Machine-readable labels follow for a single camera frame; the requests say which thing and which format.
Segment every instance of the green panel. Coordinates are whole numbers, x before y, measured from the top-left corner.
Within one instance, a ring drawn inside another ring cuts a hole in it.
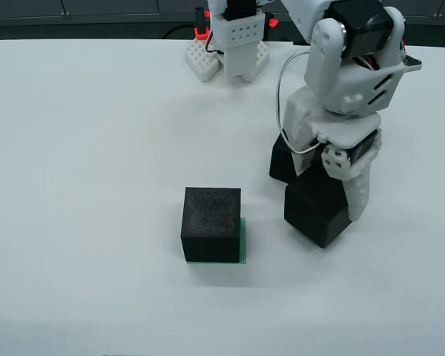
[[[189,264],[202,265],[245,265],[245,217],[240,218],[240,248],[239,248],[239,262],[186,262]]]

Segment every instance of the white 3d-printed part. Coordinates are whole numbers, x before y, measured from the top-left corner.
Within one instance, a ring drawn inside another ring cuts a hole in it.
[[[208,49],[213,49],[212,44],[208,46]],[[265,43],[259,41],[257,46],[256,69],[252,72],[243,74],[241,76],[243,81],[247,83],[252,82],[268,64],[269,56],[270,50]],[[220,61],[217,53],[207,53],[205,50],[205,41],[198,41],[197,39],[191,41],[186,48],[185,61],[201,82],[209,82],[214,74],[220,69]]]
[[[185,51],[185,61],[201,82],[208,82],[220,69],[220,61],[216,52],[205,50],[205,41],[194,39]]]
[[[328,144],[321,159],[326,173],[331,178],[343,182],[348,213],[351,221],[358,221],[369,201],[369,172],[371,163],[376,158],[381,147],[381,132],[372,143],[371,148],[355,163],[351,164],[347,153],[332,144]]]
[[[250,83],[252,82],[264,69],[264,67],[268,64],[268,59],[270,57],[270,51],[266,44],[262,41],[259,41],[257,46],[257,64],[255,70],[249,72],[247,74],[243,74],[241,77],[244,82]]]
[[[260,41],[264,37],[265,20],[266,16],[261,10],[254,16],[232,21],[226,20],[223,15],[212,16],[211,28],[214,40],[224,52],[230,47]]]

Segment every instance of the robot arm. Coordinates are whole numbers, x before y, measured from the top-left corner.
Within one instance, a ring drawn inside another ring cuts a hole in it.
[[[289,97],[281,136],[293,152],[296,175],[305,174],[313,164],[313,155],[302,152],[315,149],[310,148],[314,140],[322,144],[321,167],[343,183],[349,224],[359,220],[369,200],[371,162],[381,147],[377,111],[389,106],[404,73],[420,70],[421,62],[400,49],[402,14],[393,7],[383,7],[379,0],[282,3],[311,45],[306,86]],[[315,163],[311,172],[319,169],[320,164]],[[290,223],[297,226],[297,219]],[[332,228],[330,222],[326,228]],[[318,227],[303,229],[300,231],[307,237],[320,241],[323,233],[314,233]]]
[[[248,75],[257,69],[265,15],[259,6],[272,0],[208,0],[212,46],[227,76]]]

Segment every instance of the black cube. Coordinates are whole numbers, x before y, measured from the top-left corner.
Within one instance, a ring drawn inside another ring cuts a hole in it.
[[[240,192],[186,188],[181,241],[188,262],[239,262]]]
[[[384,48],[394,20],[379,0],[340,0],[331,3],[325,17],[341,22],[347,32],[343,58],[353,58]]]
[[[351,224],[343,183],[331,178],[322,162],[313,162],[287,185],[284,217],[325,248]]]

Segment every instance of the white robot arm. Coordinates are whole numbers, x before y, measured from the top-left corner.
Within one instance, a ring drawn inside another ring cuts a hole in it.
[[[378,0],[282,3],[310,49],[306,86],[288,99],[271,176],[289,183],[286,220],[326,247],[360,219],[381,147],[377,111],[389,106],[404,73],[420,70],[421,62],[401,50],[402,14]],[[286,154],[293,162],[289,174]]]

